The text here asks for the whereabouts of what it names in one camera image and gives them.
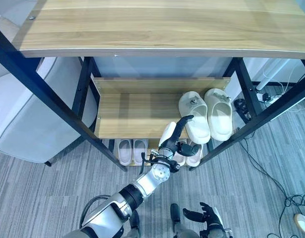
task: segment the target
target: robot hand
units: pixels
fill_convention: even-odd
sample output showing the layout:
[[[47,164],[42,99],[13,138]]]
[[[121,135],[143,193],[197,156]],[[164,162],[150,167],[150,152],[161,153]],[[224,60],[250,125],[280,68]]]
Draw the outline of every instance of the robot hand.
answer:
[[[180,166],[173,161],[175,152],[191,156],[196,154],[198,146],[183,147],[178,139],[186,122],[193,116],[181,118],[178,123],[170,123],[159,143],[155,159],[149,161],[152,168],[140,174],[137,179],[124,187],[120,192],[109,197],[85,219],[81,219],[81,228],[66,235],[64,238],[120,238],[123,234],[123,223],[132,212],[150,196],[159,184],[175,173]]]
[[[202,206],[203,213],[189,211],[183,208],[183,214],[186,218],[194,222],[206,222],[207,229],[200,231],[201,238],[224,238],[225,233],[228,233],[229,238],[233,238],[231,229],[224,229],[222,219],[214,207],[212,208],[204,202],[200,202]]]

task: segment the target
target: white sneaker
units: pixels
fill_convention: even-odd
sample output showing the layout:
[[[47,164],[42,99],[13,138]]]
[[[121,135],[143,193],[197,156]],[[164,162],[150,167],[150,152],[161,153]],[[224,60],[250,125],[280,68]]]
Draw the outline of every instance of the white sneaker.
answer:
[[[148,151],[148,140],[147,139],[135,139],[133,140],[133,161],[135,165],[141,165],[142,157],[141,153],[145,153],[145,158]]]
[[[115,140],[118,148],[118,159],[121,165],[129,165],[132,160],[132,141],[124,139]]]
[[[221,89],[212,88],[204,95],[208,107],[207,120],[211,137],[215,140],[226,141],[233,134],[232,106],[229,96]]]
[[[181,144],[186,144],[186,139],[179,140]],[[183,166],[185,164],[185,156],[180,155],[178,152],[176,152],[173,156],[173,160],[175,160],[180,166]]]
[[[191,141],[189,144],[190,146],[196,145],[193,141]],[[185,162],[187,165],[191,167],[196,167],[199,165],[201,158],[203,157],[203,145],[200,146],[201,148],[198,149],[198,152],[195,155],[186,157]]]
[[[295,223],[297,227],[305,233],[305,216],[302,214],[295,214]]]

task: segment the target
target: white chair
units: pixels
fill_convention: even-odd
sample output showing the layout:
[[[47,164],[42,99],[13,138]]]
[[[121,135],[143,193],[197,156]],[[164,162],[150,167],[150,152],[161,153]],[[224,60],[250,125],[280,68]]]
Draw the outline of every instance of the white chair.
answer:
[[[19,8],[13,7],[14,14],[21,12]],[[80,71],[78,58],[44,58],[37,69],[37,73],[70,108]],[[96,100],[88,89],[82,121],[90,127],[96,114]],[[78,137],[72,127],[12,74],[0,76],[0,152],[30,162],[45,163]]]

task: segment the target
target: gray carpet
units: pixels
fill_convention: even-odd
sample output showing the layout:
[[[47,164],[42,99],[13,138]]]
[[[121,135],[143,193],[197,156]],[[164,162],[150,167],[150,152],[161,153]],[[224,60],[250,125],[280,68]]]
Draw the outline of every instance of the gray carpet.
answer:
[[[303,107],[305,101],[292,111]],[[248,142],[250,153],[288,194],[305,193],[305,110],[281,115]],[[119,191],[139,169],[122,172],[88,142],[66,148],[51,168],[0,153],[0,238],[61,237],[78,228],[90,198]],[[184,167],[162,184],[138,209],[142,237],[173,237],[170,204],[201,211],[200,201],[218,208],[236,238],[265,238],[278,232],[284,197],[236,144],[196,171]],[[286,238],[303,237],[293,221],[296,212],[290,207],[284,214],[281,230]],[[205,228],[185,218],[182,222],[197,232]]]

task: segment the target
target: slipper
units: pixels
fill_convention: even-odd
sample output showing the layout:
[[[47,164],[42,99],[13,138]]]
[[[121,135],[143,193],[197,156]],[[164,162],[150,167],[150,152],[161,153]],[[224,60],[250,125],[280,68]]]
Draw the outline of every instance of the slipper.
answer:
[[[141,165],[142,157],[141,153],[145,153],[147,157],[148,140],[147,139],[135,139],[133,140],[133,161],[135,165]]]
[[[129,165],[132,160],[132,142],[131,140],[116,140],[118,148],[118,159],[121,165]]]
[[[196,143],[194,143],[193,141],[191,141],[189,144],[190,146],[196,145]],[[200,164],[201,158],[203,157],[203,145],[199,146],[200,148],[198,149],[198,152],[195,155],[186,157],[185,162],[187,165],[191,167],[196,167]]]
[[[294,216],[295,223],[297,227],[305,233],[305,216],[302,214],[295,214]]]
[[[233,133],[230,97],[223,90],[212,88],[205,93],[204,101],[208,107],[207,119],[212,138],[228,140]]]
[[[180,139],[178,142],[181,144],[186,144],[186,139]],[[175,160],[180,166],[185,164],[185,156],[180,155],[178,152],[174,154],[172,159]]]
[[[207,105],[197,92],[187,92],[179,100],[181,117],[193,115],[186,125],[186,131],[196,144],[205,144],[211,138],[210,128],[207,123]]]

